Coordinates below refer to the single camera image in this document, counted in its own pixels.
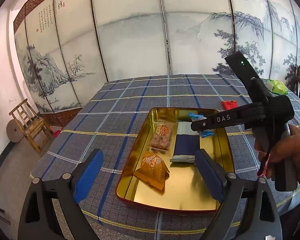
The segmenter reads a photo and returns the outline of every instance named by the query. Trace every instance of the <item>round wooden disc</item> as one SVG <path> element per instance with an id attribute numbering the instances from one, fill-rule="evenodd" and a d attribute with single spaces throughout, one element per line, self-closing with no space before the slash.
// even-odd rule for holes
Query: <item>round wooden disc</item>
<path id="1" fill-rule="evenodd" d="M 10 120 L 7 124 L 7 136 L 9 140 L 14 143 L 20 142 L 23 138 L 23 133 L 14 119 Z"/>

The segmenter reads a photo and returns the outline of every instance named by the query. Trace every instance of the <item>blue candy wrapper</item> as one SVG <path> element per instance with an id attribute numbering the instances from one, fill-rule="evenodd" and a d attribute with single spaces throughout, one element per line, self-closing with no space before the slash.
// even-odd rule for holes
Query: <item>blue candy wrapper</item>
<path id="1" fill-rule="evenodd" d="M 191 120 L 194 121 L 199 121 L 199 120 L 203 120 L 203 119 L 207 119 L 206 117 L 204 117 L 202 114 L 193 114 L 193 113 L 188 113 L 189 116 L 191 117 Z M 198 131 L 198 133 L 201 135 L 202 138 L 214 135 L 213 131 L 210 130 L 202 130 L 202 131 Z"/>

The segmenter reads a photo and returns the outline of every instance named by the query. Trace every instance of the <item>white wall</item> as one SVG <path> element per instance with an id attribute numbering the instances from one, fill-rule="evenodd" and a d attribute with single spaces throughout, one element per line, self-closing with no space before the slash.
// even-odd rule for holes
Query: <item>white wall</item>
<path id="1" fill-rule="evenodd" d="M 0 8 L 0 154 L 9 143 L 9 112 L 25 98 L 37 110 L 21 73 L 13 36 L 13 20 L 26 1 L 6 0 Z"/>

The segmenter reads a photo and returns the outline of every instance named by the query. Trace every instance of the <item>black baseboard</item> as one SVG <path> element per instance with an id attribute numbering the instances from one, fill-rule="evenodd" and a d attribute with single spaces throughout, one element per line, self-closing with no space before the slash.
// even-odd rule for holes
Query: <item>black baseboard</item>
<path id="1" fill-rule="evenodd" d="M 0 167 L 16 143 L 10 141 L 0 154 Z"/>

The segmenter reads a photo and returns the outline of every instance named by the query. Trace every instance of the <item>plaid tablecloth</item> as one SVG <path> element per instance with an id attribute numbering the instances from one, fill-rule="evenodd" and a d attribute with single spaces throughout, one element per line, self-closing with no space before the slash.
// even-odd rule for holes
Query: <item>plaid tablecloth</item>
<path id="1" fill-rule="evenodd" d="M 291 123 L 300 127 L 300 99 L 289 92 L 295 109 Z M 55 139 L 48 153 L 32 171 L 32 177 L 57 179 L 72 172 L 94 148 L 104 153 L 104 163 L 88 197 L 80 202 L 83 212 L 100 224 L 140 239 L 198 239 L 214 213 L 180 216 L 127 207 L 115 188 L 130 149 L 152 107 L 199 107 L 222 111 L 222 100 L 250 103 L 241 81 L 235 76 L 171 75 L 118 80 L 106 83 Z M 260 162 L 254 136 L 243 126 L 226 129 L 235 171 L 243 179 L 256 179 Z M 277 192 L 268 181 L 279 213 L 300 202 L 300 185 L 294 192 Z M 245 200 L 237 210 L 229 237 L 237 230 Z"/>

